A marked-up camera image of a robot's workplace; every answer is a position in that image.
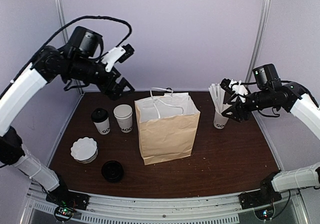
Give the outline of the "black plastic cup lid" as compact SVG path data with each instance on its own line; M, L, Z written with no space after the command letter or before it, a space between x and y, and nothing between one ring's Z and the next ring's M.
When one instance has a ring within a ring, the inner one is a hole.
M91 114L91 120L95 123L104 122L108 118L109 118L109 113L103 108L97 108Z

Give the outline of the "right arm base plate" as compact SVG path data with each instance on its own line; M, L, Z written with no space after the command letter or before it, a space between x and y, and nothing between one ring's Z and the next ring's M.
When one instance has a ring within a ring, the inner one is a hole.
M272 205L274 202L280 201L282 196L280 193L272 189L258 189L255 191L242 192L238 195L238 199L243 210L256 208L265 205Z

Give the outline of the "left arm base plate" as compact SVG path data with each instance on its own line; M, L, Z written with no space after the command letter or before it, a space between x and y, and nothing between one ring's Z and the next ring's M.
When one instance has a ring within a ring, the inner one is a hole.
M72 210L86 210L89 204L89 195L77 192L49 192L46 191L46 201L54 203L60 207Z

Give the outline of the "brown paper bag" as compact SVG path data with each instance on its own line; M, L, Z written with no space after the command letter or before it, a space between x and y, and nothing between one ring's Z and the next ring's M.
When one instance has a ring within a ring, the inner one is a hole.
M187 92L152 87L149 93L134 102L144 165L189 157L201 112Z

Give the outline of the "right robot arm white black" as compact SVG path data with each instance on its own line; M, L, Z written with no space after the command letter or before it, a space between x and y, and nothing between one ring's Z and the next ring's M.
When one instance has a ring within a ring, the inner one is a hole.
M221 88L231 95L229 108L221 114L238 122L247 121L253 111L267 108L284 109L301 120L316 137L320 136L320 107L310 91L303 85L281 80L273 64L253 69L255 83L259 90L251 93L240 81L223 79ZM292 171L270 174L260 183L256 194L259 204L268 204L275 196L286 190L298 188L319 188L320 164Z

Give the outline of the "white paper coffee cup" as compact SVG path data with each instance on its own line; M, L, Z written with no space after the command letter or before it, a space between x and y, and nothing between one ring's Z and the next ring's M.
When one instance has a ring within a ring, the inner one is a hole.
M102 134L106 135L110 132L110 121L109 117L103 119L92 119L97 131Z

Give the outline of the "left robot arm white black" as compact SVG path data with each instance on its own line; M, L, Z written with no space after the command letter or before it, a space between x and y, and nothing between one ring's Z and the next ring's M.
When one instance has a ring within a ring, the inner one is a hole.
M61 206L72 202L72 195L62 177L28 152L11 124L29 100L57 76L66 84L65 91L73 88L70 85L72 80L79 80L84 86L96 85L111 100L134 92L135 89L114 67L117 62L122 63L132 56L134 48L130 44L118 44L94 58L96 49L103 46L102 35L77 26L65 46L56 49L45 45L40 48L0 96L0 161L4 165L13 165L37 181Z

